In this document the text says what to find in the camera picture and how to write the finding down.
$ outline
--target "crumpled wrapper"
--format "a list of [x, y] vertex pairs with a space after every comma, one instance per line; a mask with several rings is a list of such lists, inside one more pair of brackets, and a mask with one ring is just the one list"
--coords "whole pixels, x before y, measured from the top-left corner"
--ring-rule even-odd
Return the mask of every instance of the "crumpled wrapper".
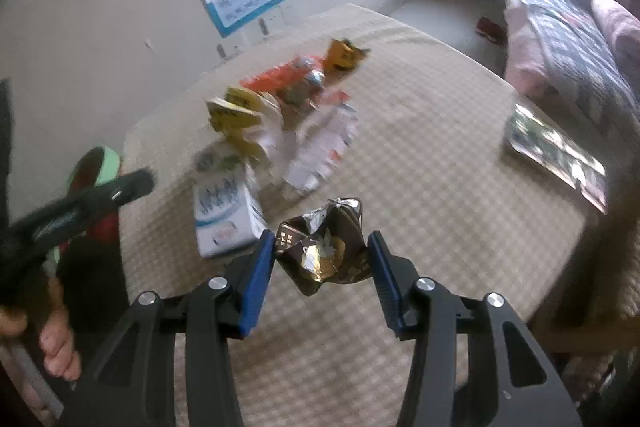
[[370, 277], [362, 203], [356, 198], [330, 200], [283, 221], [276, 234], [276, 258], [306, 296], [325, 282], [350, 284]]

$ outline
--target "tablecloth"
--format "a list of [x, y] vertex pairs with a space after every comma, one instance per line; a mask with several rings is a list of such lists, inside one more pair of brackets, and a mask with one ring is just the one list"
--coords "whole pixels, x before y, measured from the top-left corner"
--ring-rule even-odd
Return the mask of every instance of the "tablecloth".
[[[529, 317], [569, 259], [584, 207], [551, 176], [502, 153], [511, 86], [446, 44], [353, 5], [273, 34], [130, 130], [124, 170], [151, 167], [158, 185], [120, 213], [129, 296], [178, 295], [220, 272], [199, 257], [193, 222], [191, 159], [217, 139], [204, 100], [295, 54], [321, 55], [330, 38], [371, 49], [342, 81], [358, 136], [340, 169], [304, 200], [262, 195], [270, 227], [327, 198], [358, 197], [364, 232], [382, 230], [421, 275], [463, 296], [500, 292]], [[183, 349], [179, 337], [178, 425], [188, 421]], [[326, 284], [307, 298], [276, 264], [257, 328], [230, 341], [245, 425], [395, 424], [412, 349], [386, 328], [371, 280]], [[458, 352], [462, 374], [462, 342]]]

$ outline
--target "crumpled plastic packaging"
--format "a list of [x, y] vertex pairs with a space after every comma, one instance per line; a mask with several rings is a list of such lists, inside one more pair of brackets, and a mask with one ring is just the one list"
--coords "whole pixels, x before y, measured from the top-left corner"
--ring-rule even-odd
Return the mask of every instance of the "crumpled plastic packaging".
[[276, 233], [276, 258], [306, 296], [325, 282], [350, 284], [370, 277], [362, 203], [356, 198], [329, 200], [283, 221]]

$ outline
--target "checkered tablecloth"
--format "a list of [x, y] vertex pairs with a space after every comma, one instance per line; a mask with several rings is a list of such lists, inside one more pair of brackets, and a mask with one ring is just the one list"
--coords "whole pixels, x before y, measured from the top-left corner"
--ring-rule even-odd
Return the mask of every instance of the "checkered tablecloth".
[[[359, 134], [311, 196], [293, 206], [262, 198], [270, 226], [327, 198], [356, 196], [365, 234], [382, 230], [420, 274], [459, 295], [500, 292], [522, 317], [532, 314], [572, 253], [583, 207], [543, 172], [501, 154], [513, 88], [446, 44], [352, 5], [270, 36], [127, 134], [125, 170], [158, 174], [156, 190], [120, 214], [129, 296], [177, 295], [220, 270], [198, 255], [191, 203], [191, 158], [216, 140], [204, 100], [295, 54], [321, 55], [332, 37], [371, 49], [343, 81]], [[179, 425], [188, 421], [183, 342], [175, 357]], [[258, 327], [230, 341], [245, 425], [395, 424], [412, 349], [386, 328], [371, 280], [326, 284], [306, 298], [276, 264]], [[462, 344], [458, 351], [462, 367]]]

